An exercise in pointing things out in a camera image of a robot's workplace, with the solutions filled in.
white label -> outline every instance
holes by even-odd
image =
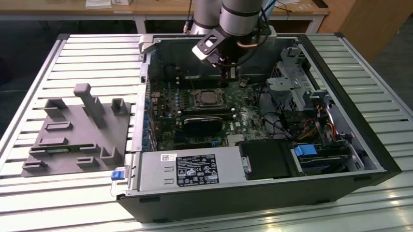
[[[113,11],[113,14],[131,14],[131,11]]]
[[[176,160],[176,154],[161,154],[160,155],[160,161],[175,161]]]

warning label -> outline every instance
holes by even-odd
[[[217,184],[215,155],[176,157],[176,180],[179,187]]]

blue release tab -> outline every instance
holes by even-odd
[[[294,148],[296,156],[308,156],[308,155],[316,155],[316,150],[314,145],[298,145]]]
[[[112,180],[124,180],[124,171],[112,171]]]

metal frame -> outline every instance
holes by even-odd
[[[268,20],[306,20],[310,21],[306,33],[316,33],[326,15],[272,15]],[[145,20],[185,20],[185,15],[140,15],[140,14],[111,14],[111,15],[62,15],[62,14],[0,14],[0,20],[10,21],[53,21],[53,20],[133,20],[137,33],[145,34]]]

aluminum profile table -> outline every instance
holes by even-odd
[[[111,195],[111,172],[20,177],[48,98],[80,104],[72,87],[88,82],[106,103],[133,103],[139,84],[139,35],[70,35],[56,41],[16,116],[0,141],[0,231],[403,231],[413,227],[411,111],[344,38],[310,35],[402,174],[336,202],[311,206],[140,224]],[[127,151],[131,150],[132,127]]]

